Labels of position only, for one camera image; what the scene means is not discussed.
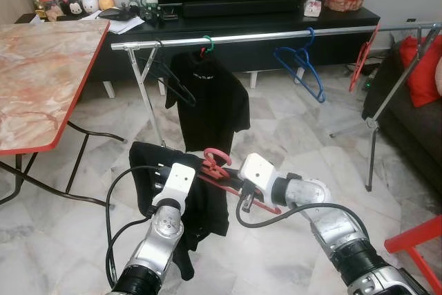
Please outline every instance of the marble floor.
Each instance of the marble floor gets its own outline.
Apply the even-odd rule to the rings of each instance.
[[[361,85],[357,92],[347,92],[349,73],[344,66],[319,71],[327,96],[324,104],[293,85],[282,71],[259,74],[257,88],[248,89],[251,128],[235,134],[233,140],[234,166],[248,153],[258,152],[282,174],[290,171],[322,180],[337,202],[363,219],[380,255],[396,266],[405,266],[428,288],[410,259],[388,254],[383,241],[440,214],[441,197],[382,134],[376,146],[374,190],[364,190],[367,130],[355,127],[333,139],[329,134],[363,123],[365,93]],[[238,77],[248,86],[248,75],[238,73]],[[137,85],[117,82],[115,91],[117,97],[109,99],[101,84],[87,84],[71,120],[92,131],[121,135],[128,143],[92,137],[72,193],[104,199],[111,181],[128,168],[131,143],[155,141]],[[154,83],[148,85],[148,91],[167,145],[183,149],[176,106],[164,108],[165,97]],[[64,188],[81,140],[78,132],[67,128],[56,149],[38,156],[30,174]],[[4,156],[0,160],[13,162]],[[11,192],[12,183],[12,176],[0,171],[0,197]],[[131,176],[117,185],[112,201],[113,231],[141,218]],[[346,294],[302,216],[264,229],[245,229],[234,218],[236,198],[228,195],[228,201],[227,236],[210,235],[191,253],[194,279],[182,281],[172,265],[161,294]],[[246,216],[253,221],[269,217],[259,209]],[[118,240],[115,259],[119,273],[146,228],[133,227]],[[439,277],[441,248],[440,239],[419,247]],[[102,207],[52,196],[26,182],[17,198],[0,207],[0,294],[105,294],[109,291],[105,253]]]

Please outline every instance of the blue hanger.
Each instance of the blue hanger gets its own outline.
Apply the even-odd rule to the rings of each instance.
[[[294,77],[294,79],[297,79],[303,86],[304,88],[307,89],[307,91],[310,93],[310,95],[312,95],[318,102],[323,103],[325,102],[325,94],[324,94],[324,87],[323,87],[323,83],[321,82],[318,73],[316,72],[315,68],[312,66],[312,64],[310,64],[309,61],[309,52],[307,51],[307,48],[310,47],[315,39],[315,30],[313,30],[313,28],[307,28],[308,30],[310,30],[311,33],[311,38],[310,40],[304,45],[304,47],[298,49],[298,50],[294,50],[293,48],[288,48],[288,47],[281,47],[281,48],[276,48],[273,52],[274,57],[289,71],[289,73],[291,74],[292,77]],[[294,61],[304,70],[310,70],[311,73],[313,74],[313,76],[315,77],[316,81],[318,82],[318,87],[319,87],[319,92],[316,93],[315,91],[313,91],[308,85],[306,85],[306,83],[299,77],[297,76],[296,72],[294,71],[294,69],[292,67],[290,67],[289,65],[287,65],[284,60],[281,59],[281,52],[282,51],[289,51],[291,53],[293,53],[293,58]]]

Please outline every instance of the red table edge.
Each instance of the red table edge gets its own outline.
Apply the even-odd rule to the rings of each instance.
[[[66,127],[66,124],[68,123],[68,120],[69,120],[72,112],[74,111],[74,108],[77,105],[77,100],[80,97],[81,92],[83,91],[84,84],[86,84],[86,80],[89,77],[90,70],[92,69],[92,66],[95,63],[95,60],[96,60],[96,58],[98,56],[98,53],[99,53],[99,51],[102,48],[102,45],[104,43],[104,40],[106,38],[106,35],[108,33],[110,25],[111,25],[111,23],[108,21],[108,24],[107,24],[106,28],[104,29],[102,38],[99,40],[97,49],[95,50],[94,55],[92,56],[92,59],[90,60],[89,66],[86,69],[86,72],[84,73],[83,79],[80,82],[80,85],[78,86],[77,92],[75,93],[75,95],[74,95],[74,97],[72,99],[72,102],[70,103],[70,106],[69,106],[68,110],[66,111],[66,115],[65,115],[63,121],[60,124],[58,133],[54,137],[54,140],[51,143],[47,144],[47,145],[37,146],[37,147],[33,147],[33,148],[2,150],[2,151],[0,151],[0,155],[21,155],[21,154],[24,154],[24,153],[44,152],[44,151],[52,150],[52,149],[54,149],[58,145],[58,143],[59,143],[59,141],[61,139],[61,135],[63,134],[64,129]]]

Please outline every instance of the black hanger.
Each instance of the black hanger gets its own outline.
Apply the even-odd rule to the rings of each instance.
[[[185,86],[183,86],[181,84],[178,77],[175,74],[173,74],[172,70],[166,65],[166,63],[164,61],[164,52],[162,50],[164,45],[160,40],[156,39],[156,41],[158,43],[160,43],[160,45],[161,45],[160,49],[157,52],[157,59],[158,60],[153,60],[152,67],[149,70],[147,77],[151,76],[151,77],[155,78],[157,81],[159,81],[163,85],[165,85],[167,87],[167,90],[170,89],[172,91],[172,93],[174,93],[184,103],[186,103],[190,107],[194,107],[196,105],[195,97],[192,95],[192,93]],[[147,62],[147,59],[145,59],[145,58],[139,58],[139,59]],[[179,88],[178,90],[181,90],[181,91],[180,92],[176,91],[174,88],[172,88],[171,86],[166,84],[162,79],[160,79],[160,77],[165,77],[168,80],[169,79],[175,80],[176,86]]]

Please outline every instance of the metal rail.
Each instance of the metal rail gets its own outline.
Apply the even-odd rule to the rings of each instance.
[[[330,36],[330,35],[345,35],[345,34],[358,34],[364,32],[373,32],[376,26],[360,26],[360,27],[347,27],[347,28],[330,28],[330,29],[317,29],[314,31],[316,36]],[[417,30],[418,32],[418,52],[416,57],[413,59],[412,64],[405,69],[401,78],[398,80],[398,83],[394,86],[394,88],[390,91],[388,96],[385,98],[382,105],[376,111],[376,114],[373,118],[366,119],[366,125],[368,129],[371,131],[370,135],[370,160],[368,162],[368,175],[366,179],[365,188],[368,191],[372,190],[372,178],[373,178],[373,163],[374,163],[374,150],[376,144],[376,132],[378,130],[377,119],[383,112],[383,110],[387,107],[390,100],[400,87],[400,85],[405,81],[405,79],[411,74],[413,69],[421,60],[422,56],[425,54],[425,51],[430,47],[430,44],[434,40],[434,38],[440,33],[442,29],[442,22],[429,23],[429,22],[413,22],[407,23],[402,26],[381,26],[378,31],[400,31],[400,30]],[[430,30],[428,34],[427,40],[421,45],[421,33],[422,30]],[[225,43],[242,43],[248,41],[268,41],[274,39],[291,39],[291,38],[299,38],[299,37],[309,37],[311,35],[310,30],[299,30],[299,31],[287,31],[287,32],[271,32],[266,34],[249,34],[249,35],[234,35],[234,36],[221,36],[221,37],[212,37],[211,40],[215,44],[225,44]],[[155,114],[153,112],[152,103],[148,97],[146,92],[146,87],[144,85],[144,80],[147,78],[149,69],[153,63],[155,58],[155,54],[160,47],[172,47],[172,46],[196,46],[196,45],[204,45],[209,44],[209,41],[206,38],[190,38],[190,39],[168,39],[164,41],[134,41],[127,43],[116,43],[111,44],[112,50],[124,50],[128,53],[129,60],[132,64],[133,72],[135,74],[135,78],[137,79],[138,86],[140,88],[140,92],[142,94],[144,103],[146,105],[147,111],[149,113],[149,119],[152,121],[153,129],[155,131],[155,135],[157,136],[158,142],[165,146],[164,140],[162,139],[160,130],[157,125],[157,121],[155,119]],[[151,48],[151,54],[147,61],[147,64],[144,67],[144,70],[141,71],[137,60],[135,58],[134,51],[141,50],[145,48]]]
[[[358,34],[362,32],[373,32],[376,26],[361,26],[361,27],[347,27],[347,28],[330,28],[330,29],[317,29],[315,30],[316,36],[330,36],[330,35],[345,35],[345,34]],[[411,29],[431,29],[434,27],[434,23],[410,23],[404,26],[383,26],[379,31],[395,31],[395,30],[411,30]],[[212,37],[212,41],[215,44],[225,43],[242,43],[245,41],[268,41],[274,39],[289,39],[310,36],[309,30],[299,31],[286,31],[286,32],[270,32],[266,34],[248,34],[248,35],[234,35],[234,36],[221,36]],[[209,44],[210,41],[206,38],[189,38],[189,39],[167,39],[164,41],[135,41],[127,43],[115,43],[111,44],[112,50],[141,50],[144,48],[159,48],[171,47],[171,46],[192,46]]]

